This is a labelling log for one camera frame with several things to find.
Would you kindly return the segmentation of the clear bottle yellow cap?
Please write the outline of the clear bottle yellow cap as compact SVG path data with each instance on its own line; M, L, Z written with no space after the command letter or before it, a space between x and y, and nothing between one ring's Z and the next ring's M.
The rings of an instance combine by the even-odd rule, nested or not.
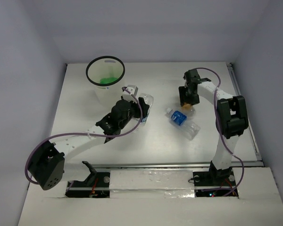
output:
M195 114L195 108L193 105L184 103L184 105L181 107L182 113L184 113L188 117L192 117Z

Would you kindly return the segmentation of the clear bottle lemon label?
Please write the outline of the clear bottle lemon label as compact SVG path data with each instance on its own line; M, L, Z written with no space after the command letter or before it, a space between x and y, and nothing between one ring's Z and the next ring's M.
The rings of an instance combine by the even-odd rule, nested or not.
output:
M139 95L139 103L142 108L142 120L141 125L144 126L146 124L147 118L150 114L150 110L154 103L154 97L150 94L141 93Z

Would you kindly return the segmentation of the clear bottle blue label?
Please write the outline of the clear bottle blue label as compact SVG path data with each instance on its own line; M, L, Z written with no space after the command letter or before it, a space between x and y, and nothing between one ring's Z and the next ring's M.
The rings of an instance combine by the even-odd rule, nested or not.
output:
M170 123L179 129L188 140L193 140L200 131L200 126L189 120L185 114L178 110L167 108L166 115Z

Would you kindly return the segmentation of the green plastic bottle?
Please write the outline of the green plastic bottle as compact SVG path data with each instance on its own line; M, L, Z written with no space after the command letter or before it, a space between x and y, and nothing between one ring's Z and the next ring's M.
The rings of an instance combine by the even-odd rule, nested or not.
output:
M118 80L118 78L116 78L116 77L102 78L102 79L100 79L100 84L107 86L107 85L111 85L113 82L115 82L117 80Z

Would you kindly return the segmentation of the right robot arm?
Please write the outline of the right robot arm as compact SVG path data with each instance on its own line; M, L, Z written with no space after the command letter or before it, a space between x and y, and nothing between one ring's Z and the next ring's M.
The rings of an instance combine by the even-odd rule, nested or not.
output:
M230 175L235 146L249 127L249 120L245 98L223 91L220 89L220 76L211 69L201 69L212 72L217 77L218 84L215 85L209 78L201 78L199 68L186 71L183 76L185 85L178 88L180 104L193 106L199 104L200 98L203 97L214 107L219 140L215 156L210 163L208 180L218 185Z

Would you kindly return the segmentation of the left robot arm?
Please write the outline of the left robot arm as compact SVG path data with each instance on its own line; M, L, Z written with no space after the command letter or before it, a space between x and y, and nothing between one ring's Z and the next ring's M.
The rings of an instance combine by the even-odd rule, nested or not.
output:
M92 185L96 179L96 169L87 160L79 163L70 163L70 160L95 146L132 133L146 121L153 102L153 97L146 94L140 94L138 98L132 95L122 97L110 113L86 132L64 133L44 139L26 161L26 179L44 191L61 181Z

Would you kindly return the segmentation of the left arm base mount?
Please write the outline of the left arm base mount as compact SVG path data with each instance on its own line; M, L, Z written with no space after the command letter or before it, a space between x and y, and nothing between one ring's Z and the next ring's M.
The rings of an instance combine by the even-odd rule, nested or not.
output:
M84 181L69 181L65 196L68 198L109 198L110 172L98 172L90 163L82 161L89 175Z

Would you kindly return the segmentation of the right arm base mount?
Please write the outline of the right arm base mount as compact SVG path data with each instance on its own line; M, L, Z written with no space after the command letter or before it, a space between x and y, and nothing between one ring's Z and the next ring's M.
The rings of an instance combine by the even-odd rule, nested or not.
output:
M194 184L195 197L222 197L236 186L232 167L225 170L210 168L208 171L194 171L188 182Z

